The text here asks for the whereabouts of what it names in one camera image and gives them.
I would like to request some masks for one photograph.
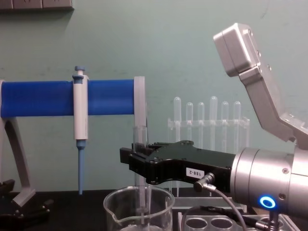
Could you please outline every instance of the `black table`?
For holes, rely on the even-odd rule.
[[[103,200],[112,190],[78,192],[38,192],[30,200],[26,209],[39,207],[48,199],[54,200],[50,220],[27,231],[105,231],[106,215]],[[192,189],[181,189],[180,196],[194,196]],[[177,229],[177,212],[174,214],[173,227]],[[308,220],[292,218],[302,231],[307,230]]]

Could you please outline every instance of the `wall socket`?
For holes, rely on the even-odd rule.
[[[72,0],[43,0],[43,8],[73,8]]]
[[[12,10],[13,0],[0,0],[0,10]]]
[[[42,0],[13,0],[14,9],[42,9]]]

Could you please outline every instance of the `micropipette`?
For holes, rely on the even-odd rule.
[[[83,165],[86,140],[88,139],[88,76],[85,68],[76,66],[77,75],[73,75],[74,94],[74,137],[78,148],[78,191],[83,191]]]

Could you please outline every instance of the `blue pipette holder bar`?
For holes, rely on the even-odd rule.
[[[1,117],[73,116],[73,82],[3,82]],[[133,115],[134,80],[89,80],[89,115]]]

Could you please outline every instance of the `gray cable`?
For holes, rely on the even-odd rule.
[[[224,199],[231,206],[231,208],[233,209],[234,213],[236,214],[236,216],[238,217],[238,219],[239,219],[239,221],[242,225],[243,231],[247,231],[247,226],[245,224],[245,221],[244,221],[242,215],[240,214],[240,212],[235,207],[235,205],[232,203],[232,201],[225,194],[223,194],[221,191],[219,191],[218,189],[215,189],[214,192],[217,193],[219,196],[221,196],[222,199]]]
[[[193,210],[199,210],[199,209],[201,209],[200,206],[191,207],[191,208],[189,208],[189,209],[184,213],[184,215],[182,216],[182,220],[181,220],[180,231],[184,231],[184,223],[185,223],[185,220],[186,220],[187,215],[188,215],[191,211],[193,211]]]

